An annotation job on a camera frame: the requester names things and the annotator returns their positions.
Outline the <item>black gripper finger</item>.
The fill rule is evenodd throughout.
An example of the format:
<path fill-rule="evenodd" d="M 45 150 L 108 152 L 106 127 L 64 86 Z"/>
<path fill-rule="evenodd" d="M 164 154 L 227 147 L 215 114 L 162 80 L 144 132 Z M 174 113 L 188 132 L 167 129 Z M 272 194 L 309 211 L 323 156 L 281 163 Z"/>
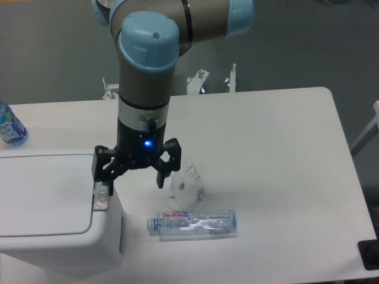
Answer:
<path fill-rule="evenodd" d="M 109 149 L 105 146 L 95 146 L 91 170 L 94 182 L 106 186 L 108 195 L 113 196 L 114 181 L 124 174 L 124 166 L 117 147 Z"/>
<path fill-rule="evenodd" d="M 167 153 L 168 161 L 164 161 L 161 156 Z M 177 138 L 171 138 L 162 144 L 158 155 L 152 159 L 151 166 L 157 171 L 156 183 L 159 189 L 164 186 L 166 178 L 170 177 L 171 172 L 177 172 L 181 168 L 182 148 Z"/>

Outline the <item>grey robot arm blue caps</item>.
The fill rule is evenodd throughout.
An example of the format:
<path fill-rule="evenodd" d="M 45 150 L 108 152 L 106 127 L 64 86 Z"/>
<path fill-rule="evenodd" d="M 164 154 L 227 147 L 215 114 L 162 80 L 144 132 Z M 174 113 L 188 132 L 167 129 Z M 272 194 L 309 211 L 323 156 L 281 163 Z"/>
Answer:
<path fill-rule="evenodd" d="M 111 31 L 119 62 L 117 142 L 96 146 L 95 188 L 109 196 L 128 170 L 152 167 L 156 182 L 181 167 L 177 139 L 165 140 L 175 66 L 194 43 L 244 33 L 252 26 L 252 1 L 93 1 Z"/>

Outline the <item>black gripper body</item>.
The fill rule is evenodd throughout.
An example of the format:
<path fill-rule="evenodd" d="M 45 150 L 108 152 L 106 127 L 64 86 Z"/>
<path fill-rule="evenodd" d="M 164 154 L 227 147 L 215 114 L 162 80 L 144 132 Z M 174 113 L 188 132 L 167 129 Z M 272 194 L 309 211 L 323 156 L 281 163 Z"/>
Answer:
<path fill-rule="evenodd" d="M 144 169 L 163 154 L 166 124 L 156 129 L 155 135 L 135 130 L 117 120 L 115 160 L 123 169 Z"/>

